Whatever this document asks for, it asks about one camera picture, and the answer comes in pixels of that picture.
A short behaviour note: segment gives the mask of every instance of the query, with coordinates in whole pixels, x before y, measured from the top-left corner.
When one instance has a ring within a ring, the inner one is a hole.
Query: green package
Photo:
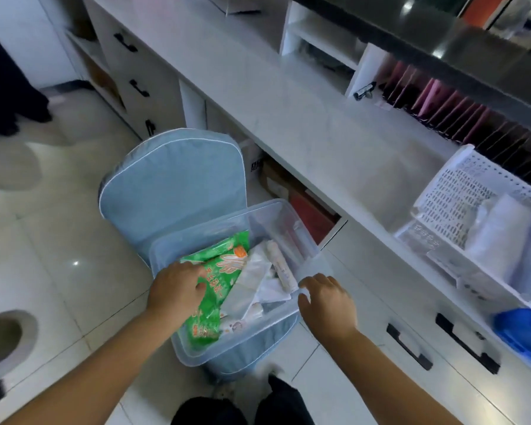
[[[203,264],[206,293],[195,314],[187,319],[189,338],[194,347],[207,346],[218,340],[220,306],[238,279],[250,248],[248,231],[241,231],[209,248],[181,258],[181,262]]]

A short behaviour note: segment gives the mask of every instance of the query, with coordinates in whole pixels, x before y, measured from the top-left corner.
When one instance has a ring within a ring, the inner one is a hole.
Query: drawer handle
[[[156,125],[149,119],[145,121],[145,127],[148,129],[148,135],[150,137],[156,133]]]
[[[140,88],[138,88],[137,82],[134,79],[130,80],[130,85],[132,85],[134,89],[142,95],[142,97],[145,97],[145,98],[149,97],[149,92],[142,91]]]
[[[114,34],[114,37],[116,40],[118,40],[126,49],[128,49],[130,52],[137,52],[137,48],[134,45],[127,45],[124,41],[124,36],[121,33]]]
[[[394,327],[393,325],[391,325],[390,323],[387,324],[387,330],[386,332],[397,342],[399,343],[399,346],[401,346],[403,349],[405,349],[405,351],[411,355],[411,357],[413,359],[415,359],[415,361],[418,362],[418,364],[420,366],[422,366],[426,371],[429,371],[431,370],[432,368],[432,362],[429,360],[429,358],[427,358],[425,355],[421,354],[419,356],[415,355],[411,349],[409,349],[404,342],[402,342],[401,340],[399,340],[399,335],[401,334],[399,332],[399,330]]]
[[[482,352],[481,355],[476,354],[470,347],[464,343],[461,339],[459,339],[454,333],[454,324],[446,319],[446,317],[441,314],[437,313],[437,317],[435,318],[435,323],[441,327],[445,333],[447,333],[452,339],[460,344],[464,350],[466,350],[474,359],[476,359],[480,364],[484,366],[486,370],[488,370],[493,375],[496,375],[499,372],[500,365],[494,361],[486,352]]]

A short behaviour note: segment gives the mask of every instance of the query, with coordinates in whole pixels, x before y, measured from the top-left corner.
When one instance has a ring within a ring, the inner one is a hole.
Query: perforated basket
[[[461,147],[425,188],[412,208],[413,220],[396,236],[439,266],[490,309],[531,308],[531,233],[511,280],[489,274],[464,251],[468,230],[483,200],[509,194],[531,209],[531,186],[474,150]]]

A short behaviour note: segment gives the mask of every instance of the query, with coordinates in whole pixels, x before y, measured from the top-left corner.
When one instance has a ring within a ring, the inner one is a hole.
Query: hand
[[[198,280],[206,275],[203,266],[191,262],[170,264],[153,281],[145,313],[168,326],[173,334],[203,300],[207,285]]]
[[[358,331],[354,301],[335,278],[319,273],[304,278],[299,285],[307,288],[311,295],[310,302],[304,293],[299,295],[301,316],[326,349]]]

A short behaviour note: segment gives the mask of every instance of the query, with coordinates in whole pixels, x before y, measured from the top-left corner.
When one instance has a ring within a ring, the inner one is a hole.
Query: person
[[[142,314],[3,425],[104,424],[142,364],[199,306],[206,289],[198,283],[202,276],[204,269],[191,263],[163,269]],[[310,300],[304,294],[298,298],[305,323],[379,425],[460,424],[357,330],[354,302],[337,280],[317,274],[305,278],[301,286],[310,293]],[[284,423],[313,423],[296,389],[273,375],[269,383],[272,393],[258,407],[256,425],[275,424],[282,417]],[[208,408],[208,403],[219,404]],[[186,423],[239,425],[246,420],[231,401],[194,398],[179,408],[172,422]]]

